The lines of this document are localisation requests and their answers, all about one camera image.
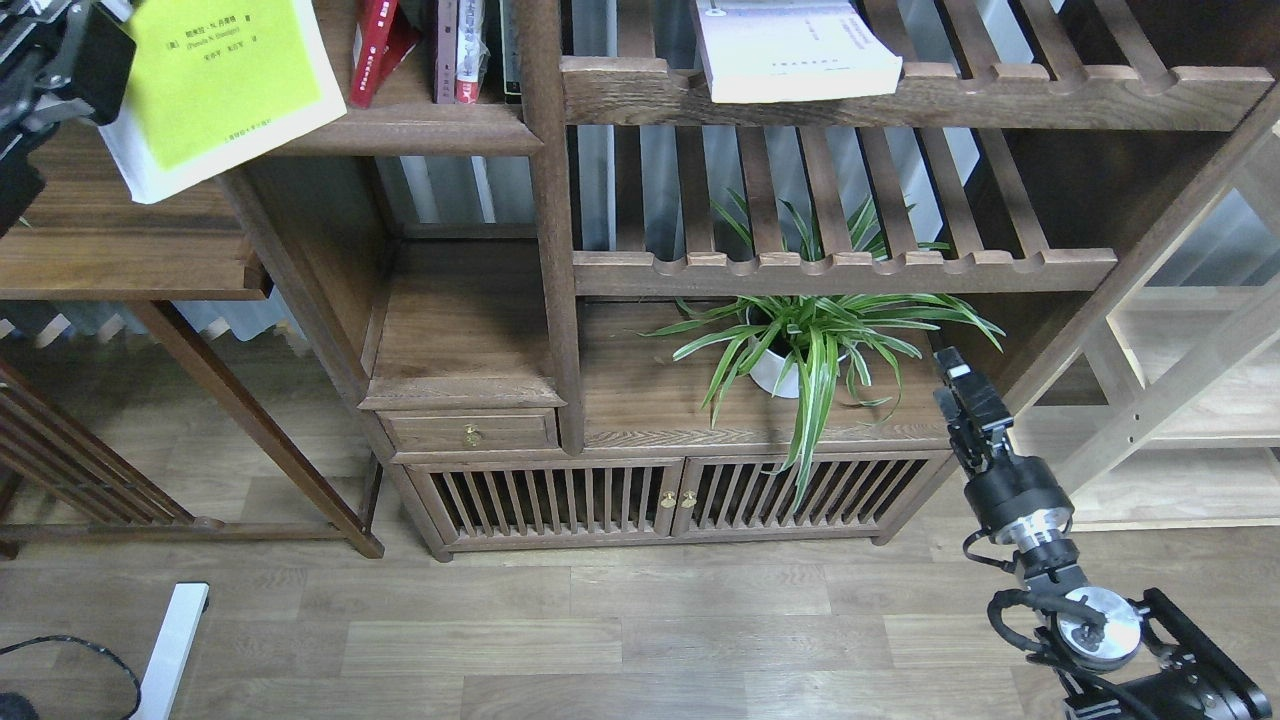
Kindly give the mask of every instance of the silver metal joint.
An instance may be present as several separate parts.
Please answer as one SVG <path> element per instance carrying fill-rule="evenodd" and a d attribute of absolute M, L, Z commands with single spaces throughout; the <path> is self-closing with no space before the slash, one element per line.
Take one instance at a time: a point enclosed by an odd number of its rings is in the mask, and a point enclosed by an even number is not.
<path fill-rule="evenodd" d="M 1062 539 L 1062 528 L 1070 520 L 1071 511 L 1066 507 L 1037 510 L 1000 528 L 992 536 L 992 539 L 1000 544 L 1016 544 L 1019 551 L 1027 552 L 1056 539 Z"/>

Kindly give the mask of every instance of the black cable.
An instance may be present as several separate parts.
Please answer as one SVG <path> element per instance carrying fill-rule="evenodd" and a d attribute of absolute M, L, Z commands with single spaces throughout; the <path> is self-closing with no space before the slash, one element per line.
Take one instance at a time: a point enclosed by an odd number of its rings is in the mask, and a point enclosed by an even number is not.
<path fill-rule="evenodd" d="M 124 715 L 122 715 L 120 720 L 129 720 L 129 717 L 133 717 L 133 714 L 138 711 L 138 706 L 142 705 L 142 682 L 138 680 L 138 675 L 132 669 L 129 669 L 129 666 L 125 665 L 124 661 L 120 660 L 120 657 L 118 655 L 115 655 L 110 650 L 108 650 L 108 648 L 105 648 L 105 647 L 102 647 L 102 646 L 100 646 L 97 643 L 86 641 L 84 638 L 77 638 L 74 635 L 41 635 L 38 638 L 31 638 L 29 641 L 23 641 L 20 643 L 12 644 L 9 647 L 3 647 L 3 648 L 0 648 L 0 655 L 8 655 L 8 653 L 10 653 L 10 652 L 13 652 L 15 650 L 22 650 L 24 647 L 33 646 L 33 644 L 37 644 L 37 643 L 44 643 L 44 642 L 67 642 L 67 643 L 81 644 L 81 646 L 84 646 L 84 647 L 92 650 L 93 652 L 96 652 L 99 655 L 105 656 L 111 662 L 115 662 L 116 665 L 119 665 L 129 675 L 129 680 L 133 682 L 133 707 L 131 707 L 128 712 L 125 712 Z"/>
<path fill-rule="evenodd" d="M 973 552 L 969 552 L 969 548 L 973 546 L 973 543 L 980 541 L 982 538 L 987 537 L 988 534 L 989 533 L 987 530 L 975 530 L 972 536 L 966 537 L 963 543 L 960 543 L 960 552 L 963 552 L 965 557 L 968 557 L 969 560 L 973 560 L 974 562 L 982 562 L 983 565 L 991 565 L 992 568 L 998 568 L 1000 570 L 1002 570 L 1005 573 L 1012 574 L 1014 570 L 1018 569 L 1018 566 L 1014 565 L 1012 561 L 1010 561 L 1010 560 L 996 560 L 995 557 L 987 557 L 984 555 L 975 555 Z"/>
<path fill-rule="evenodd" d="M 1060 673 L 1066 673 L 1073 678 L 1078 678 L 1094 688 L 1111 693 L 1117 701 L 1129 706 L 1129 710 L 1134 712 L 1140 720 L 1160 720 L 1156 712 L 1146 702 L 1138 698 L 1138 696 L 1126 691 L 1125 688 L 1112 683 L 1111 680 L 1103 680 L 1102 678 L 1089 673 L 1088 670 L 1080 667 L 1073 667 L 1066 662 L 1060 662 L 1052 657 L 1044 655 L 1028 655 L 1027 662 L 1033 665 L 1044 665 L 1052 667 Z"/>

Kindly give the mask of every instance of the brass door knob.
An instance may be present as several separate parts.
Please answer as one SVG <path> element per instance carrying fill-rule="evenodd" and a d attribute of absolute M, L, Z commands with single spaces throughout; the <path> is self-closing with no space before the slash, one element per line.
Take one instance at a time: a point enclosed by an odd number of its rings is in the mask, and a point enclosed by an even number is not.
<path fill-rule="evenodd" d="M 462 430 L 463 430 L 463 433 L 462 433 L 462 445 L 465 445 L 467 447 L 479 447 L 480 446 L 480 441 L 484 439 L 484 434 L 480 432 L 480 428 L 477 428 L 476 425 L 468 424 L 465 428 L 462 428 Z"/>

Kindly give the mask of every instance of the spider plant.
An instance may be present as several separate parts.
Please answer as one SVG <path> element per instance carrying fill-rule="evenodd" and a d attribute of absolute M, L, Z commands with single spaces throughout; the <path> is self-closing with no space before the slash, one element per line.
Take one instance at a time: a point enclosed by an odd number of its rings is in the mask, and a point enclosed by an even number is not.
<path fill-rule="evenodd" d="M 741 196 L 732 192 L 731 196 L 746 215 Z M 803 256 L 809 260 L 820 258 L 820 243 L 813 232 L 815 223 L 810 219 L 805 224 L 794 206 L 786 201 L 783 206 L 787 208 L 800 234 Z M 724 208 L 717 205 L 717 210 L 730 227 L 750 243 L 748 227 Z M 884 233 L 879 228 L 870 199 L 867 199 L 849 218 L 847 227 L 855 250 L 869 251 L 877 259 L 888 258 Z M 704 347 L 724 346 L 701 402 L 703 409 L 710 409 L 712 427 L 716 425 L 721 402 L 733 386 L 733 380 L 749 374 L 771 348 L 786 357 L 782 377 L 786 377 L 792 368 L 799 372 L 800 396 L 795 428 L 786 460 L 773 470 L 782 473 L 795 466 L 796 492 L 791 512 L 799 510 L 808 491 L 813 454 L 835 401 L 844 355 L 850 359 L 850 368 L 844 372 L 844 382 L 858 405 L 872 407 L 893 400 L 893 406 L 881 420 L 884 421 L 897 409 L 902 397 L 901 357 L 914 360 L 923 357 L 919 347 L 891 333 L 936 331 L 940 329 L 938 323 L 960 323 L 978 328 L 997 348 L 1000 341 L 996 336 L 1004 334 L 998 327 L 978 316 L 964 300 L 941 293 L 739 296 L 727 305 L 700 313 L 690 309 L 684 301 L 677 300 L 677 305 L 689 316 L 687 320 L 646 334 L 672 336 L 730 318 L 737 320 L 727 329 L 709 332 L 681 346 L 672 355 L 675 360 L 681 360 Z M 896 397 L 859 400 L 859 386 L 872 384 L 870 366 L 867 363 L 867 357 L 870 356 L 882 357 L 893 372 Z"/>

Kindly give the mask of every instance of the cabinet door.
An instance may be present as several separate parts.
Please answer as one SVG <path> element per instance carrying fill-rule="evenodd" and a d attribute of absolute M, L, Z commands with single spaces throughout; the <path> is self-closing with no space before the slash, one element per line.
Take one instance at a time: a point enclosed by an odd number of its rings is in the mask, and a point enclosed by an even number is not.
<path fill-rule="evenodd" d="M 881 536 L 916 495 L 913 488 L 928 483 L 948 455 L 942 450 L 818 455 L 795 511 L 795 469 L 774 473 L 782 457 L 691 457 L 685 464 L 672 536 Z"/>
<path fill-rule="evenodd" d="M 453 550 L 613 543 L 671 534 L 681 460 L 410 465 Z"/>

